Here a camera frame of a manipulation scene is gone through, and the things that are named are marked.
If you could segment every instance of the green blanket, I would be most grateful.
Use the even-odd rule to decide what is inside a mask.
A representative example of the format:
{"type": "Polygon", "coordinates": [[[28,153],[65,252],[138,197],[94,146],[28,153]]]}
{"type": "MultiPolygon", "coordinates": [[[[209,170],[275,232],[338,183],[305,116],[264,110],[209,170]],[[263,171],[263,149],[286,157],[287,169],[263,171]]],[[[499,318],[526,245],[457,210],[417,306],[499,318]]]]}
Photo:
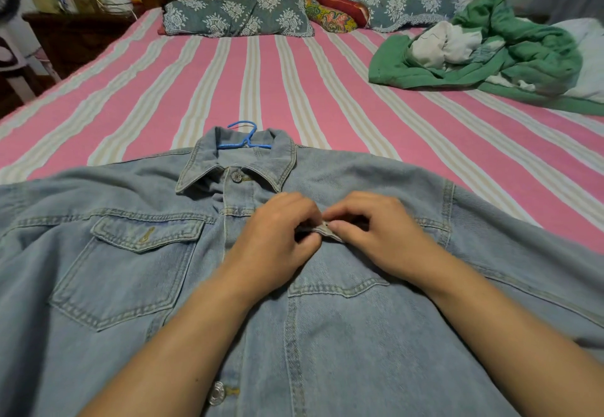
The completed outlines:
{"type": "Polygon", "coordinates": [[[489,47],[495,47],[494,52],[472,55],[466,65],[424,68],[412,55],[412,39],[393,35],[374,54],[369,82],[402,89],[475,86],[549,108],[604,114],[602,104],[561,97],[574,86],[582,66],[577,44],[564,29],[516,18],[506,0],[474,0],[450,23],[460,25],[464,31],[482,33],[483,44],[476,52],[488,53],[489,47]],[[535,93],[484,82],[499,73],[514,85],[521,80],[534,85],[535,93]]]}

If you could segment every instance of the blue plastic hanger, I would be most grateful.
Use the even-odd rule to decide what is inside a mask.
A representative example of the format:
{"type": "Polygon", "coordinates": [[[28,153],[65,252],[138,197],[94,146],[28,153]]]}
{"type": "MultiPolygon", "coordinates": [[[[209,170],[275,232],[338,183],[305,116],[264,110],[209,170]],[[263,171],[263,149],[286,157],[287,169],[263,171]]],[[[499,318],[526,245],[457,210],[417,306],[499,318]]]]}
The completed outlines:
{"type": "Polygon", "coordinates": [[[271,149],[272,145],[259,145],[259,144],[255,144],[252,143],[251,141],[249,141],[249,139],[252,138],[252,136],[254,135],[254,132],[256,132],[256,129],[258,129],[258,126],[256,126],[256,123],[254,123],[253,121],[236,121],[232,124],[229,124],[227,127],[231,128],[233,126],[236,126],[237,124],[241,124],[241,123],[247,123],[247,124],[251,124],[254,128],[252,129],[252,131],[247,134],[244,138],[243,141],[241,143],[223,143],[218,145],[216,148],[218,148],[219,150],[227,150],[229,148],[243,148],[246,144],[248,147],[253,148],[253,147],[258,147],[258,148],[268,148],[271,149]]]}

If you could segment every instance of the colorful patterned cushion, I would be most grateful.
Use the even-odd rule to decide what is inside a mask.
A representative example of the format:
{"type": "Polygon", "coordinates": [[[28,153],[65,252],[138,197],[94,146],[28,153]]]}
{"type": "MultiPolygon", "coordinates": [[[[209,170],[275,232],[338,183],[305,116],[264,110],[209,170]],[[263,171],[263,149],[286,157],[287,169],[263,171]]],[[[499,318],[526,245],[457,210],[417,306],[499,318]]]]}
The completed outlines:
{"type": "Polygon", "coordinates": [[[164,7],[167,35],[312,37],[305,0],[176,0],[164,7]]]}
{"type": "Polygon", "coordinates": [[[369,19],[369,11],[365,5],[350,0],[317,0],[328,8],[338,9],[352,16],[359,27],[365,27],[369,19]]]}
{"type": "Polygon", "coordinates": [[[451,0],[351,0],[369,10],[366,28],[395,32],[404,25],[430,25],[451,18],[457,11],[451,0]]]}
{"type": "Polygon", "coordinates": [[[351,16],[337,9],[324,7],[316,0],[306,1],[306,16],[311,21],[321,25],[326,31],[335,34],[352,32],[357,28],[356,22],[351,16]]]}

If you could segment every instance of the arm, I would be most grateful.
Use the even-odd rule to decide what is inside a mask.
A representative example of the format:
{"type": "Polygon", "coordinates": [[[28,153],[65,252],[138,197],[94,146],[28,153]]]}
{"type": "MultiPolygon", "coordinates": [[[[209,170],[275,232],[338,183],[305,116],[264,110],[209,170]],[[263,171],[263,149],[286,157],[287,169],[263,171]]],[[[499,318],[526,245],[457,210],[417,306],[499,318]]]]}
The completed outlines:
{"type": "Polygon", "coordinates": [[[351,193],[323,218],[377,266],[422,289],[520,413],[593,416],[604,409],[604,367],[437,245],[398,200],[351,193]],[[369,219],[369,231],[343,221],[357,215],[369,219]]]}
{"type": "Polygon", "coordinates": [[[249,310],[321,246],[316,233],[294,240],[304,221],[321,224],[321,212],[299,193],[257,209],[213,275],[79,416],[199,416],[249,310]]]}

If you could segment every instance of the pink and white striped sheet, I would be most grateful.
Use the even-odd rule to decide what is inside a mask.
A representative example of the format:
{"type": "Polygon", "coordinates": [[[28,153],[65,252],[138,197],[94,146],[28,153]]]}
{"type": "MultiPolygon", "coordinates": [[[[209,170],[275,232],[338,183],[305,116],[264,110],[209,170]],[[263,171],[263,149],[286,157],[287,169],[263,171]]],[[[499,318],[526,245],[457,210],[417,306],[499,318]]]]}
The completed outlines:
{"type": "Polygon", "coordinates": [[[367,82],[385,36],[157,35],[147,12],[97,60],[0,122],[0,183],[188,147],[253,120],[313,147],[432,170],[505,212],[604,252],[604,119],[472,91],[367,82]]]}

